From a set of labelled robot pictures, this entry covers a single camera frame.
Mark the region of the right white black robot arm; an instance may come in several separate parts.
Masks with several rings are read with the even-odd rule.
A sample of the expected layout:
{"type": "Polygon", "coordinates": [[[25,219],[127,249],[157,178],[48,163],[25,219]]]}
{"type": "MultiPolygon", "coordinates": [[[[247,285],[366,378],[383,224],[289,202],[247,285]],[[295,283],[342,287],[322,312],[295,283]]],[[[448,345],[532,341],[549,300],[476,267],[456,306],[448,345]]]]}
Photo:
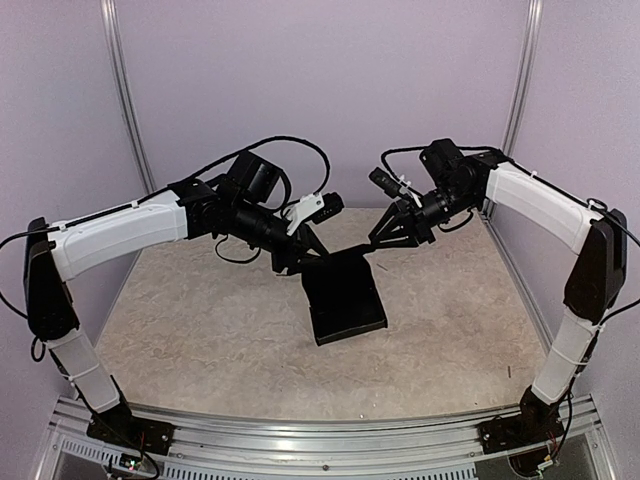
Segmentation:
{"type": "Polygon", "coordinates": [[[626,281],[627,247],[638,239],[624,214],[597,199],[581,200],[526,170],[502,150],[458,146],[449,138],[415,146],[434,183],[420,193],[396,174],[386,150],[369,175],[392,203],[369,234],[375,249],[415,248],[450,233],[449,221],[487,202],[504,206],[560,240],[576,261],[564,287],[564,313],[542,370],[527,389],[533,405],[513,419],[511,433],[523,444],[535,442],[551,424],[549,412],[568,394],[584,370],[605,324],[638,306],[615,305],[626,281]]]}

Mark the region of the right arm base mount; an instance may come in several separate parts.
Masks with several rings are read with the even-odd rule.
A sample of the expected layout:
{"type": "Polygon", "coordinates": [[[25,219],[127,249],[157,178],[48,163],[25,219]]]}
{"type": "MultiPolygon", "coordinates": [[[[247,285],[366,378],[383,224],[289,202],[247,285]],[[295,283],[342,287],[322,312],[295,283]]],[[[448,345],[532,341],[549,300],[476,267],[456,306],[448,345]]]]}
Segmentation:
{"type": "Polygon", "coordinates": [[[477,425],[484,454],[502,452],[544,442],[564,434],[560,420],[561,400],[551,404],[539,399],[527,388],[519,402],[519,412],[495,416],[477,425]]]}

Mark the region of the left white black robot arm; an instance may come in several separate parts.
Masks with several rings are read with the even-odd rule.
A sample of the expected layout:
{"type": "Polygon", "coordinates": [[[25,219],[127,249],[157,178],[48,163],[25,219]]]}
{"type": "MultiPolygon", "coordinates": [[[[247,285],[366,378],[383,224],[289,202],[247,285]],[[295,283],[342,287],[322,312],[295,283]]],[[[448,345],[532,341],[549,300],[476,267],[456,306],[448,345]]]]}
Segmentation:
{"type": "Polygon", "coordinates": [[[102,430],[121,445],[140,434],[125,398],[84,333],[68,281],[86,271],[148,247],[205,235],[236,237],[270,253],[277,273],[294,273],[306,260],[328,252],[309,224],[327,207],[321,188],[292,199],[291,183],[277,165],[248,147],[212,162],[230,168],[209,180],[199,172],[148,196],[73,220],[31,221],[2,240],[25,242],[24,303],[2,303],[26,320],[61,366],[87,407],[102,414],[102,430]]]}

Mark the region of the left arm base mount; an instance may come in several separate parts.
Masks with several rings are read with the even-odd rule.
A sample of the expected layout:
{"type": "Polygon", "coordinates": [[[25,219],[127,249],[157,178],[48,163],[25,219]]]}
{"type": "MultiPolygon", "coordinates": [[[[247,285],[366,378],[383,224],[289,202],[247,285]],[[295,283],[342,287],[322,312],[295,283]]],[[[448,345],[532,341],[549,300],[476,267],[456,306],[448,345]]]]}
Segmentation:
{"type": "Polygon", "coordinates": [[[87,435],[143,453],[167,455],[175,429],[168,422],[135,416],[127,403],[119,403],[101,413],[91,411],[87,435]]]}

